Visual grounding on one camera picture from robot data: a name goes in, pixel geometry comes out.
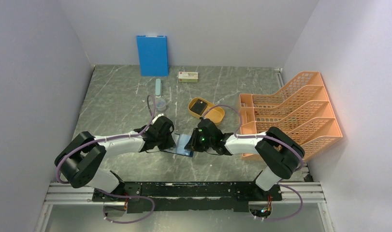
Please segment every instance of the orange plastic rack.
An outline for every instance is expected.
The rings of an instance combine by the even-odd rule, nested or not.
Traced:
[[[308,161],[342,138],[319,72],[301,72],[272,95],[240,94],[242,134],[278,127],[301,145]],[[260,160],[257,154],[244,159]]]

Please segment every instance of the black mounting plate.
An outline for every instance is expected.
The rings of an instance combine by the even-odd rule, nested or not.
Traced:
[[[281,201],[280,186],[269,191],[261,190],[251,181],[226,182],[125,182],[125,191],[130,196],[147,196],[155,201],[155,211],[222,210],[249,212],[248,202]],[[95,190],[93,202],[125,201],[110,198]],[[145,199],[129,199],[128,213],[150,211],[152,203]]]

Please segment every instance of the white and yellow box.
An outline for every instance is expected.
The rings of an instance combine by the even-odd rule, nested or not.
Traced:
[[[177,77],[179,78],[179,82],[197,83],[199,81],[198,72],[178,72]]]

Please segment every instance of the blue folder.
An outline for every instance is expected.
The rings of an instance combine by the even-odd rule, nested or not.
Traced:
[[[168,76],[167,36],[136,36],[142,76]]]

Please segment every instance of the marble pattern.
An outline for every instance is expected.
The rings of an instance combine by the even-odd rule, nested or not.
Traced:
[[[198,83],[179,83],[178,71],[199,72]],[[75,135],[127,133],[149,120],[148,93],[154,94],[157,77],[142,77],[139,66],[97,65],[82,105]],[[160,77],[166,115],[177,133],[191,134],[199,122],[188,113],[192,98],[215,104],[237,105],[240,93],[273,94],[278,90],[273,69],[248,67],[172,66]],[[225,109],[219,126],[223,132],[237,128],[237,117]],[[243,181],[253,180],[266,167],[264,161],[242,160],[240,155],[215,156],[195,153],[193,158],[168,153],[127,153],[105,158],[102,168],[116,172],[125,181]],[[297,172],[291,180],[302,181]]]

